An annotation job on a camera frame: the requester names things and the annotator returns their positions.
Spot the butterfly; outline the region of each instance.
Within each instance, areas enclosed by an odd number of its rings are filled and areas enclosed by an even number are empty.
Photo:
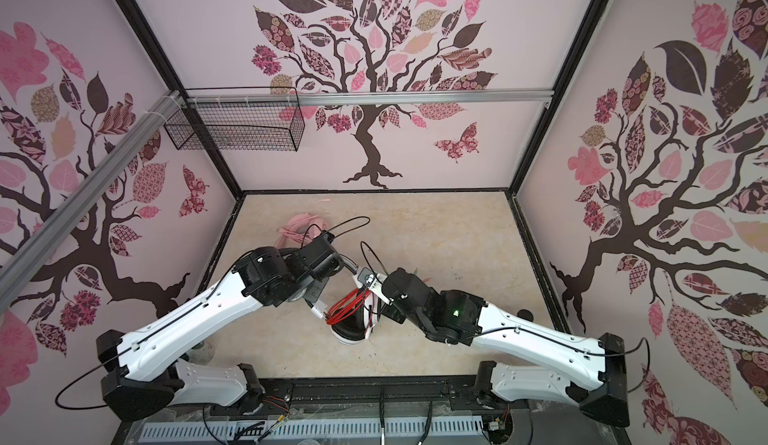
[[[190,213],[200,213],[205,210],[205,201],[202,199],[202,195],[205,194],[206,187],[202,179],[196,179],[194,173],[184,166],[184,181],[187,182],[187,189],[190,190],[190,194],[181,202],[181,208],[179,209],[179,217],[188,216]]]
[[[462,138],[458,142],[453,140],[440,140],[435,142],[435,146],[440,150],[448,152],[448,157],[458,163],[458,157],[464,155],[464,152],[478,152],[478,141],[475,136],[478,134],[477,122],[471,124],[462,133]]]

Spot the wallpaper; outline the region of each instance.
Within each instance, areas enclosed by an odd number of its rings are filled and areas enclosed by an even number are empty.
[[[112,0],[0,6],[14,16],[0,21],[4,263],[165,89]],[[54,396],[98,363],[102,332],[133,330],[190,296],[233,203],[204,152],[176,151],[162,129],[149,139],[0,315],[4,437],[111,439],[119,420],[109,409],[64,411]],[[102,403],[100,377],[78,383],[63,404]],[[41,416],[46,431],[31,429]]]
[[[764,441],[767,24],[768,0],[615,0],[524,184],[574,331],[650,341],[633,443]]]
[[[589,0],[137,1],[187,86],[334,94],[548,88]],[[540,106],[303,106],[299,152],[224,156],[245,189],[503,187]]]

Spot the black mesh basket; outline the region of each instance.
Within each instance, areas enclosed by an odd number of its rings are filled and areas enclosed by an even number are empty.
[[[165,131],[178,150],[203,149],[193,124],[205,126],[219,150],[290,150],[296,152],[304,133],[304,117],[293,87],[250,87],[269,90],[274,100],[219,96],[187,100]]]

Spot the robotic arm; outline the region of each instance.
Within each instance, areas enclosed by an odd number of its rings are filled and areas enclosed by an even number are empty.
[[[136,421],[179,403],[235,406],[256,412],[264,389],[248,364],[205,367],[179,357],[224,325],[265,306],[302,297],[316,315],[328,279],[350,269],[359,287],[382,302],[382,315],[406,319],[429,340],[487,347],[522,357],[540,367],[483,362],[475,388],[478,401],[493,405],[522,398],[577,404],[596,421],[626,427],[627,377],[624,342],[605,334],[599,340],[575,337],[515,317],[464,291],[437,293],[398,268],[391,275],[360,273],[331,246],[324,231],[302,248],[257,248],[239,258],[216,285],[156,322],[122,334],[110,330],[97,340],[108,374],[104,401],[124,421]]]

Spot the tree mural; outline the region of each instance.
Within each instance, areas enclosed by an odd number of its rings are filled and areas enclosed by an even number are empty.
[[[354,92],[364,87],[370,92],[482,90],[495,75],[484,71],[443,75],[443,66],[456,71],[477,69],[492,53],[490,48],[469,48],[483,23],[458,27],[475,17],[480,0],[463,0],[450,7],[450,0],[416,0],[413,9],[427,2],[437,8],[424,10],[415,21],[412,6],[404,0],[278,1],[294,13],[274,14],[255,8],[259,28],[277,53],[259,45],[254,48],[252,62],[264,74],[274,75],[273,87],[295,86],[301,93]],[[318,17],[314,13],[319,11],[326,17],[307,25],[308,15],[313,14],[314,20]],[[298,74],[279,74],[283,66],[292,66]],[[280,89],[274,88],[273,93],[280,93]],[[422,104],[416,108],[407,110],[398,104],[303,107],[302,113],[305,118],[315,117],[318,130],[325,125],[336,133],[354,128],[353,135],[368,160],[344,182],[368,177],[372,185],[385,189],[379,177],[402,174],[382,164],[381,152],[373,143],[374,124],[399,127],[407,117],[414,125],[426,127],[425,119],[443,120],[464,110],[458,104]],[[286,117],[293,116],[293,111],[289,112]],[[457,159],[473,151],[477,141],[442,140],[434,145]]]
[[[20,87],[48,81],[42,72],[50,59],[35,49],[36,34],[32,27],[17,22],[14,30],[16,37],[0,32],[0,80],[15,101]],[[61,65],[62,74],[52,85],[32,95],[30,109],[35,120],[19,112],[18,104],[9,105],[0,99],[0,119],[10,137],[8,144],[14,149],[0,152],[0,196],[16,204],[13,209],[0,207],[0,234],[21,236],[15,243],[0,239],[0,248],[10,255],[53,214],[59,198],[76,190],[79,182],[95,169],[96,147],[103,146],[109,153],[114,145],[107,137],[127,133],[136,120],[130,94],[109,105],[107,90],[98,74],[86,82],[83,67],[66,47],[50,39],[46,39],[46,45]],[[82,100],[82,90],[86,100]],[[87,145],[78,146],[71,116],[75,126],[82,127],[88,137]],[[116,262],[130,257],[128,242],[140,239],[129,224],[151,219],[160,211],[151,205],[165,181],[167,162],[151,162],[159,148],[160,133],[155,133],[72,230],[74,244],[62,244],[57,252],[60,257],[35,274],[31,285],[34,288],[42,283],[42,287],[36,287],[42,290],[21,295],[12,303],[14,306],[27,300],[38,302],[27,323],[33,323],[30,326],[45,347],[66,354],[67,332],[94,323],[97,310],[103,305],[103,291],[112,301],[149,301],[158,317],[178,306],[174,299],[189,274],[163,289],[155,282],[120,277]],[[188,178],[187,172],[184,167],[190,196],[197,198],[205,193],[206,186],[194,175]],[[129,202],[139,205],[118,210]],[[84,288],[68,297],[64,284],[80,284]]]
[[[745,263],[734,255],[745,248],[768,252],[768,222],[754,217],[768,212],[768,179],[744,179],[768,167],[763,140],[768,101],[761,102],[768,96],[768,71],[754,87],[750,67],[750,57],[761,70],[766,66],[766,3],[736,0],[732,19],[717,4],[696,4],[693,32],[702,48],[685,40],[659,44],[665,74],[652,72],[643,54],[620,97],[609,89],[598,98],[598,124],[586,130],[585,146],[568,160],[585,186],[575,201],[583,204],[584,224],[592,234],[586,258],[577,275],[551,266],[565,285],[566,312],[572,303],[586,331],[582,295],[596,269],[617,255],[616,273],[628,274],[630,294],[648,283],[651,331],[663,332],[666,308],[672,342],[701,377],[732,401],[732,355],[736,370],[768,406],[768,355],[744,350],[768,347],[768,338],[742,320],[763,313],[768,297],[739,291],[735,283],[717,285],[707,275],[725,269],[768,280],[764,262]],[[726,40],[729,22],[733,37]],[[719,55],[717,65],[708,70],[705,54],[712,53]],[[668,94],[667,85],[677,91]],[[702,100],[711,103],[712,114],[698,110],[709,108]],[[740,214],[742,219],[726,220]],[[691,252],[700,260],[677,258]],[[670,302],[662,297],[667,297],[665,286]],[[682,297],[709,315],[708,321],[683,307]],[[656,430],[653,413],[668,413],[668,408],[654,410],[646,407]]]

